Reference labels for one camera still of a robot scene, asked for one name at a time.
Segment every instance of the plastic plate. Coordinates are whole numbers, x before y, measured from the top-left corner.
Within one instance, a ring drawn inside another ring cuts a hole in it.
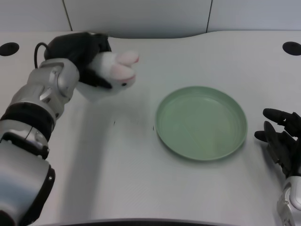
[[[194,160],[216,160],[236,151],[247,135],[247,119],[227,94],[209,87],[187,87],[168,95],[156,113],[161,140]]]

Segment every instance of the black hole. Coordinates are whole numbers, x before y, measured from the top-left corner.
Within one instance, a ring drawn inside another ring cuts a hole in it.
[[[283,50],[293,56],[300,56],[301,55],[301,45],[297,42],[288,41],[283,44]]]
[[[19,45],[14,42],[6,43],[0,46],[0,55],[7,57],[15,54],[19,50]]]

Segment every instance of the white table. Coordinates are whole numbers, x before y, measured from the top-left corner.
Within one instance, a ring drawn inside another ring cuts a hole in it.
[[[0,33],[0,45],[20,45],[15,55],[0,57],[1,113],[26,83],[35,45],[62,34]],[[82,84],[75,90],[49,142],[56,181],[34,225],[119,218],[280,225],[276,203],[285,178],[253,134],[263,129],[264,108],[301,113],[301,56],[282,50],[287,41],[301,43],[301,32],[110,38],[114,52],[139,51],[136,84],[115,96]],[[246,113],[245,145],[222,161],[179,157],[153,130],[159,102],[175,89],[194,85],[226,92]]]

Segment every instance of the pink rabbit ear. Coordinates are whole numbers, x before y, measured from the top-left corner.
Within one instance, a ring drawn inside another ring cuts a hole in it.
[[[132,68],[120,64],[114,64],[111,68],[111,79],[114,80],[127,80],[135,76]]]
[[[136,51],[117,54],[116,61],[122,65],[131,66],[139,61],[139,54]]]

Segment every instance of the black band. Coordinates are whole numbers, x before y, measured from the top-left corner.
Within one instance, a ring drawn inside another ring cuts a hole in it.
[[[18,103],[8,107],[0,120],[15,120],[28,124],[40,131],[49,141],[54,127],[51,115],[42,107],[31,103]]]
[[[15,226],[16,223],[6,212],[0,210],[0,225]]]

